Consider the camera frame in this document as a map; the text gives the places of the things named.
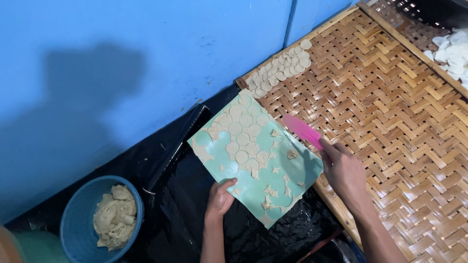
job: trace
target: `person's left hand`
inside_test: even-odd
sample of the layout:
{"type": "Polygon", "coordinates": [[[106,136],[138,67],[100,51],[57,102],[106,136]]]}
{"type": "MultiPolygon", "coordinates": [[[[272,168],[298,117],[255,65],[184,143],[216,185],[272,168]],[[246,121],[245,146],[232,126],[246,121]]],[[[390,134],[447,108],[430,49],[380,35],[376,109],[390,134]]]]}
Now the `person's left hand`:
{"type": "Polygon", "coordinates": [[[206,218],[223,218],[234,201],[234,196],[227,192],[227,188],[233,186],[236,182],[237,178],[226,180],[222,185],[214,182],[210,189],[210,198],[208,199],[208,207],[205,214],[206,218]]]}

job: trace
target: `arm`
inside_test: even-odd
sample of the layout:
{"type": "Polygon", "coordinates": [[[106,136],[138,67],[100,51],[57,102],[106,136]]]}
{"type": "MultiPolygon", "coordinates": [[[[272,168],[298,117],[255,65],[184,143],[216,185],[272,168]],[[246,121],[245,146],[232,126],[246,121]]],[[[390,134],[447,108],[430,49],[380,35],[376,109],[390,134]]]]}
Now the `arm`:
{"type": "Polygon", "coordinates": [[[226,180],[222,185],[213,184],[205,213],[203,244],[200,263],[224,263],[223,216],[231,207],[234,197],[227,192],[237,179],[226,180]]]}
{"type": "Polygon", "coordinates": [[[366,171],[362,162],[340,143],[330,145],[320,139],[323,173],[356,221],[364,255],[370,263],[408,262],[375,211],[366,191],[366,171]]]}

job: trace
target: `hand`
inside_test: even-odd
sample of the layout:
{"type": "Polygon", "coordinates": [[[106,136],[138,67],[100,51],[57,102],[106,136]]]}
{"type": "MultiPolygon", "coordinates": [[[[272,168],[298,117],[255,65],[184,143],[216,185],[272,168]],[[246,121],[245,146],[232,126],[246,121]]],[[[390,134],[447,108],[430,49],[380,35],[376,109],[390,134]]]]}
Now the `hand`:
{"type": "Polygon", "coordinates": [[[366,190],[366,171],[362,162],[341,143],[328,144],[320,138],[323,150],[323,173],[335,193],[351,213],[359,212],[363,206],[371,205],[366,190]]]}
{"type": "Polygon", "coordinates": [[[222,185],[214,182],[210,189],[210,198],[208,199],[205,218],[223,218],[234,201],[233,195],[227,192],[227,188],[233,186],[236,182],[237,178],[226,180],[222,185]]]}

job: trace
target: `black basket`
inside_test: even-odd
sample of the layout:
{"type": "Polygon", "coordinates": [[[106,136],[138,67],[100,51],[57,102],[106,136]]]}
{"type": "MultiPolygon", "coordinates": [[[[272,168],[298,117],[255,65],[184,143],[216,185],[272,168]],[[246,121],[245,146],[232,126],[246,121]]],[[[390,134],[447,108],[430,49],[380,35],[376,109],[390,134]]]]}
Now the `black basket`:
{"type": "Polygon", "coordinates": [[[468,28],[467,0],[392,0],[406,17],[435,28],[468,28]]]}

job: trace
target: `pink plastic scraper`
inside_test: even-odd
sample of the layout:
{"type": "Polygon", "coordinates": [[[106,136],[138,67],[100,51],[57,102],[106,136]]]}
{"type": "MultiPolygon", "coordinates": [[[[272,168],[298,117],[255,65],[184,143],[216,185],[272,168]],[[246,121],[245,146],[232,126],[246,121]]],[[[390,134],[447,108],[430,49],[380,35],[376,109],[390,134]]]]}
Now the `pink plastic scraper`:
{"type": "Polygon", "coordinates": [[[294,117],[289,113],[286,113],[283,116],[283,124],[284,126],[288,127],[291,131],[296,133],[297,136],[299,136],[299,138],[301,138],[302,140],[307,140],[318,150],[323,150],[323,147],[319,142],[319,139],[321,137],[320,133],[312,129],[312,127],[307,125],[305,122],[299,120],[298,118],[294,117]]]}

